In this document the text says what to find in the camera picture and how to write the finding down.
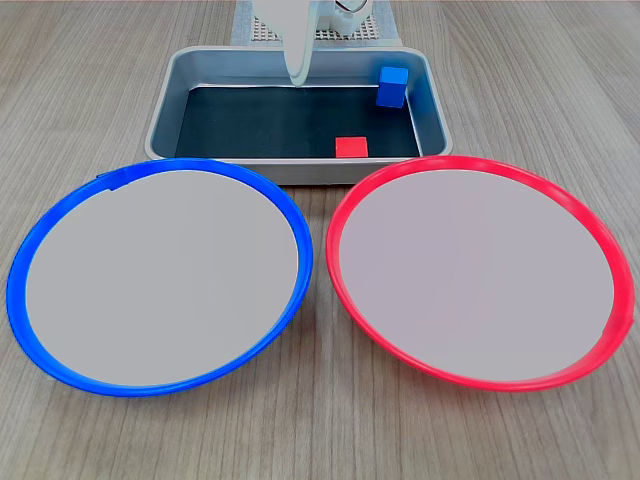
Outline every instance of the blue cube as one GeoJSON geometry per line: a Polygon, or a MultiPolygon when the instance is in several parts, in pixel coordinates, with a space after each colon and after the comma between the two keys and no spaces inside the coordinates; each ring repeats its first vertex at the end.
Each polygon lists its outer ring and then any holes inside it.
{"type": "Polygon", "coordinates": [[[408,81],[408,69],[382,67],[376,105],[379,107],[402,108],[404,106],[408,81]]]}

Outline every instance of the tray rim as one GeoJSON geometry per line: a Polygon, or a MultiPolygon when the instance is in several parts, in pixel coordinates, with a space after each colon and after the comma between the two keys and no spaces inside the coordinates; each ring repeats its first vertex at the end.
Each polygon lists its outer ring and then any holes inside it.
{"type": "MultiPolygon", "coordinates": [[[[322,52],[403,52],[413,56],[418,57],[424,65],[424,69],[429,80],[429,84],[431,86],[431,95],[433,97],[436,111],[438,112],[438,118],[440,120],[440,125],[442,128],[442,135],[444,138],[444,148],[440,153],[435,155],[443,156],[449,155],[453,149],[453,145],[451,142],[451,134],[449,131],[449,127],[447,121],[445,119],[442,103],[440,101],[440,97],[437,92],[435,78],[433,76],[433,72],[431,70],[431,66],[427,57],[420,52],[419,50],[404,47],[404,46],[389,46],[389,47],[318,47],[314,48],[315,51],[322,52]]],[[[158,121],[160,119],[160,114],[162,112],[164,98],[167,93],[167,88],[169,85],[169,80],[171,79],[177,60],[185,54],[198,52],[198,51],[251,51],[251,52],[283,52],[282,47],[278,46],[259,46],[259,47],[246,47],[246,46],[190,46],[185,47],[177,52],[173,53],[169,58],[168,65],[166,68],[166,72],[164,75],[164,79],[162,82],[162,87],[157,97],[157,101],[153,110],[153,114],[151,117],[151,122],[147,129],[147,134],[144,140],[144,151],[148,158],[151,160],[161,160],[167,157],[163,157],[158,155],[152,147],[153,142],[153,134],[158,126],[158,121]]],[[[419,156],[422,156],[422,151],[420,144],[418,143],[418,149],[420,151],[419,156]]],[[[224,163],[232,163],[240,166],[260,166],[260,167],[282,167],[282,166],[296,166],[296,167],[304,167],[307,165],[315,165],[315,166],[386,166],[389,164],[395,164],[399,162],[403,162],[406,160],[410,160],[412,157],[376,157],[376,158],[348,158],[348,159],[329,159],[329,158],[211,158],[212,160],[217,160],[224,163]]]]}

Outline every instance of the blue plate rim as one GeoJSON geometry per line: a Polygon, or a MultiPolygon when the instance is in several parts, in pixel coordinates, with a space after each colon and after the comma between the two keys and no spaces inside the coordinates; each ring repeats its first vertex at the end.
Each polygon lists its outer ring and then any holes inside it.
{"type": "Polygon", "coordinates": [[[113,397],[149,397],[177,393],[209,383],[231,373],[251,361],[268,347],[291,323],[309,289],[313,272],[314,252],[309,225],[293,199],[271,180],[247,168],[202,158],[172,158],[150,160],[128,165],[101,175],[74,190],[56,203],[31,229],[16,253],[6,287],[6,306],[14,336],[41,370],[51,377],[79,390],[113,397]],[[105,190],[117,190],[130,182],[158,173],[197,170],[238,180],[267,197],[285,216],[298,247],[298,276],[289,303],[272,329],[245,353],[206,374],[153,386],[115,385],[80,375],[64,366],[40,343],[31,327],[26,306],[26,287],[31,262],[42,241],[53,227],[78,205],[105,190]]]}

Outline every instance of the black tray bottom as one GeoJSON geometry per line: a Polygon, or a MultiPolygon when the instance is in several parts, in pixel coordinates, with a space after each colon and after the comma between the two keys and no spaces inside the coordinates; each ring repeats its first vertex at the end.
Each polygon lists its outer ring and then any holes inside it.
{"type": "Polygon", "coordinates": [[[367,137],[370,157],[417,157],[409,108],[369,87],[201,87],[189,93],[176,157],[335,158],[336,137],[367,137]]]}

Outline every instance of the tray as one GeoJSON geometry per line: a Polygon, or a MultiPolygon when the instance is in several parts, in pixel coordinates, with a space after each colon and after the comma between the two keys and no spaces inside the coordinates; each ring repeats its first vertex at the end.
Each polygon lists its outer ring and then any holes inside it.
{"type": "Polygon", "coordinates": [[[354,184],[450,150],[428,61],[404,47],[317,49],[301,89],[281,48],[185,48],[169,61],[145,141],[151,159],[214,158],[279,185],[354,184]],[[375,106],[383,66],[409,69],[403,109],[375,106]],[[338,136],[366,136],[369,157],[334,158],[338,136]]]}

